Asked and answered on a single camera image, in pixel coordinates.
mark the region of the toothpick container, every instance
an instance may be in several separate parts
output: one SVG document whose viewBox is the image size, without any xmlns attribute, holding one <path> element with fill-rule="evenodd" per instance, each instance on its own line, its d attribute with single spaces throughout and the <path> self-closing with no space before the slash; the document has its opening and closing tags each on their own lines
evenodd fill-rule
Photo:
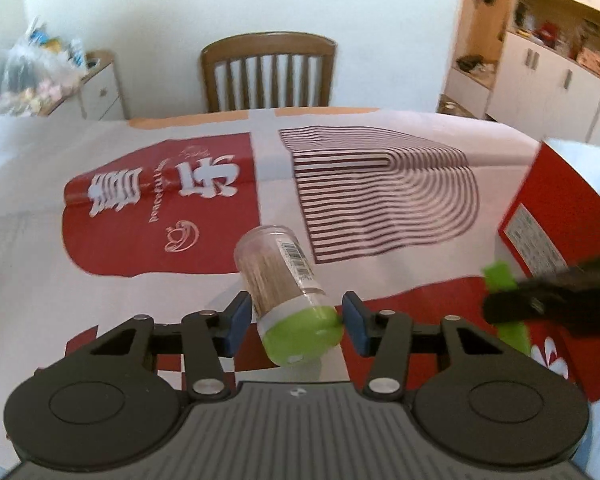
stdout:
<svg viewBox="0 0 600 480">
<path fill-rule="evenodd" d="M 309 361 L 340 342 L 340 317 L 290 229 L 252 229 L 236 245 L 234 259 L 253 299 L 262 344 L 275 364 Z"/>
</svg>

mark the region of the tablecloth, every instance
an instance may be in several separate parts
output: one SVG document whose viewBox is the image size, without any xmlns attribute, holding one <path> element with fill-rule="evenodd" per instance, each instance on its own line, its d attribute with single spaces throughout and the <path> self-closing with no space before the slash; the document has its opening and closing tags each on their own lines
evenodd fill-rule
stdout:
<svg viewBox="0 0 600 480">
<path fill-rule="evenodd" d="M 2 424 L 17 384 L 135 314 L 224 309 L 243 288 L 235 243 L 257 225 L 296 233 L 334 305 L 355 290 L 373 309 L 490 330 L 481 269 L 507 259 L 496 228 L 537 147 L 502 124 L 355 108 L 0 118 L 0 466 L 17 462 Z M 414 361 L 409 386 L 434 372 Z M 252 324 L 222 366 L 235 383 L 360 384 L 369 362 L 346 337 L 278 368 Z M 158 363 L 177 388 L 182 371 L 180 356 Z M 587 470 L 600 480 L 600 424 Z"/>
</svg>

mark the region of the drawer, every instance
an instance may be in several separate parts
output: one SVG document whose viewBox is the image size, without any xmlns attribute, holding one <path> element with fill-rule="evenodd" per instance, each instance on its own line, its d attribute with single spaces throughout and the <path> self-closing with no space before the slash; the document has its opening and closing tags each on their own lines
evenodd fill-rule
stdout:
<svg viewBox="0 0 600 480">
<path fill-rule="evenodd" d="M 487 108 L 489 90 L 455 68 L 449 71 L 445 95 L 474 117 L 481 119 Z"/>
<path fill-rule="evenodd" d="M 99 121 L 118 98 L 118 83 L 113 65 L 89 79 L 82 87 L 82 106 L 86 118 Z"/>
<path fill-rule="evenodd" d="M 101 121 L 124 121 L 125 120 L 125 112 L 122 109 L 122 102 L 120 98 L 116 99 L 116 102 L 111 105 L 111 108 L 107 110 Z"/>
<path fill-rule="evenodd" d="M 65 99 L 64 103 L 51 112 L 50 117 L 54 119 L 82 120 L 82 105 L 78 95 L 72 95 Z"/>
</svg>

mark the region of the striped pattern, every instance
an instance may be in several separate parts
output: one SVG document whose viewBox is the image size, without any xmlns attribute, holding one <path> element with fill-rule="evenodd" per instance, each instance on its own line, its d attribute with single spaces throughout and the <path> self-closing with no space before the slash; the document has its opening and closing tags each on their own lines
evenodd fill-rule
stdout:
<svg viewBox="0 0 600 480">
<path fill-rule="evenodd" d="M 439 243 L 475 222 L 478 187 L 460 150 L 370 126 L 280 136 L 317 263 Z"/>
</svg>

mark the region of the wooden chair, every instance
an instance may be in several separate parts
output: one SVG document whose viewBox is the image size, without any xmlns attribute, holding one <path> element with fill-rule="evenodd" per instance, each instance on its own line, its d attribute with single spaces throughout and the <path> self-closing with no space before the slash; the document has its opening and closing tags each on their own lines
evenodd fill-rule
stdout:
<svg viewBox="0 0 600 480">
<path fill-rule="evenodd" d="M 271 56 L 270 74 L 270 106 L 281 106 L 279 99 L 278 57 L 286 56 L 286 85 L 284 89 L 285 106 L 309 105 L 309 58 L 317 57 L 317 85 L 314 101 L 317 106 L 328 106 L 331 93 L 331 77 L 333 76 L 333 60 L 336 43 L 315 34 L 304 32 L 258 32 L 241 34 L 224 38 L 224 40 L 206 46 L 200 54 L 200 63 L 206 88 L 206 103 L 209 112 L 220 111 L 220 98 L 216 84 L 216 67 L 224 65 L 224 90 L 226 108 L 228 110 L 248 108 L 266 108 L 265 85 L 262 75 L 263 57 Z M 294 99 L 294 56 L 301 56 L 301 73 L 299 95 Z M 255 95 L 250 96 L 250 79 L 248 75 L 248 59 L 255 58 Z M 232 62 L 238 61 L 238 74 L 234 74 Z M 234 88 L 234 78 L 239 78 Z"/>
</svg>

